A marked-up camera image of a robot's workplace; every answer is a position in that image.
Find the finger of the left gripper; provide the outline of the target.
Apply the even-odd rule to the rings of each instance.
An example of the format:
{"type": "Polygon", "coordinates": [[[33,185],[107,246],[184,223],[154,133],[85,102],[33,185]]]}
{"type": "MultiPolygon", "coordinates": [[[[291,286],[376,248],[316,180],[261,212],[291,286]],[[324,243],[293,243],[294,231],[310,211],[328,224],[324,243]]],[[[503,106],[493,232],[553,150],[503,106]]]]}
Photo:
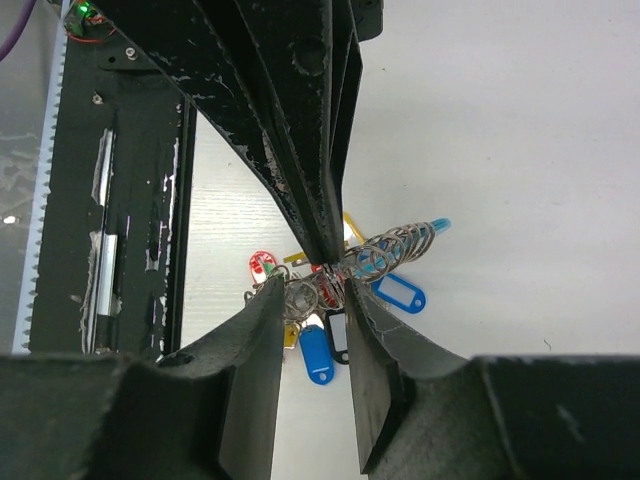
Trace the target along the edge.
{"type": "Polygon", "coordinates": [[[358,99],[363,61],[360,44],[383,30],[382,1],[332,3],[332,71],[329,156],[327,163],[327,261],[344,251],[342,183],[358,99]]]}
{"type": "Polygon", "coordinates": [[[327,263],[327,1],[100,1],[98,10],[223,136],[300,246],[327,263]]]}

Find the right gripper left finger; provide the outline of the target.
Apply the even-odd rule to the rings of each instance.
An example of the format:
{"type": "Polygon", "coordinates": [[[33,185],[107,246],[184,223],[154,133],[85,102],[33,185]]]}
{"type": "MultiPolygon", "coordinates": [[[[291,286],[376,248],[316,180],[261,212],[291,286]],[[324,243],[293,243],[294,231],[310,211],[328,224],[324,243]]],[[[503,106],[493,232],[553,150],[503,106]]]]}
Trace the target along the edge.
{"type": "Polygon", "coordinates": [[[5,479],[267,479],[283,357],[284,284],[159,362],[1,360],[5,479]]]}

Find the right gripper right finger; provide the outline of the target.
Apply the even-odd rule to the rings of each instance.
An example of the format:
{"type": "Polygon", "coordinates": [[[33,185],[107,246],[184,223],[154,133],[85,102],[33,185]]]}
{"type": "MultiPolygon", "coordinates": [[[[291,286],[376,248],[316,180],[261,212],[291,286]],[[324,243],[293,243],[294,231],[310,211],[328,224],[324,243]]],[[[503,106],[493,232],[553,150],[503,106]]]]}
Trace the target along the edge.
{"type": "Polygon", "coordinates": [[[361,471],[371,479],[635,479],[639,360],[464,359],[346,285],[361,471]]]}

